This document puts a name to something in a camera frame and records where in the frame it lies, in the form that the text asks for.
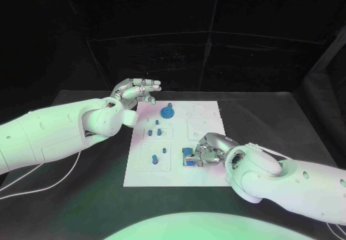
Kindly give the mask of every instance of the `blue object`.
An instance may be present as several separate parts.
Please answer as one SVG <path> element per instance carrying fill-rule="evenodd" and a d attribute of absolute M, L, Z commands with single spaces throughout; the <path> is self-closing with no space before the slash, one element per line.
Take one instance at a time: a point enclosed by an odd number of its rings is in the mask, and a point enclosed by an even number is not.
<path fill-rule="evenodd" d="M 157 164 L 158 163 L 158 160 L 157 160 L 157 156 L 155 155 L 152 155 L 152 164 Z"/>
<path fill-rule="evenodd" d="M 167 104 L 167 107 L 164 107 L 160 110 L 160 115 L 164 119 L 170 119 L 174 116 L 174 110 L 171 108 L 171 103 Z"/>
<path fill-rule="evenodd" d="M 183 156 L 183 159 L 186 159 L 186 156 L 191 155 L 193 154 L 193 149 L 186 147 L 181 149 L 181 156 Z M 187 166 L 193 166 L 196 164 L 194 161 L 186 161 L 186 165 Z"/>

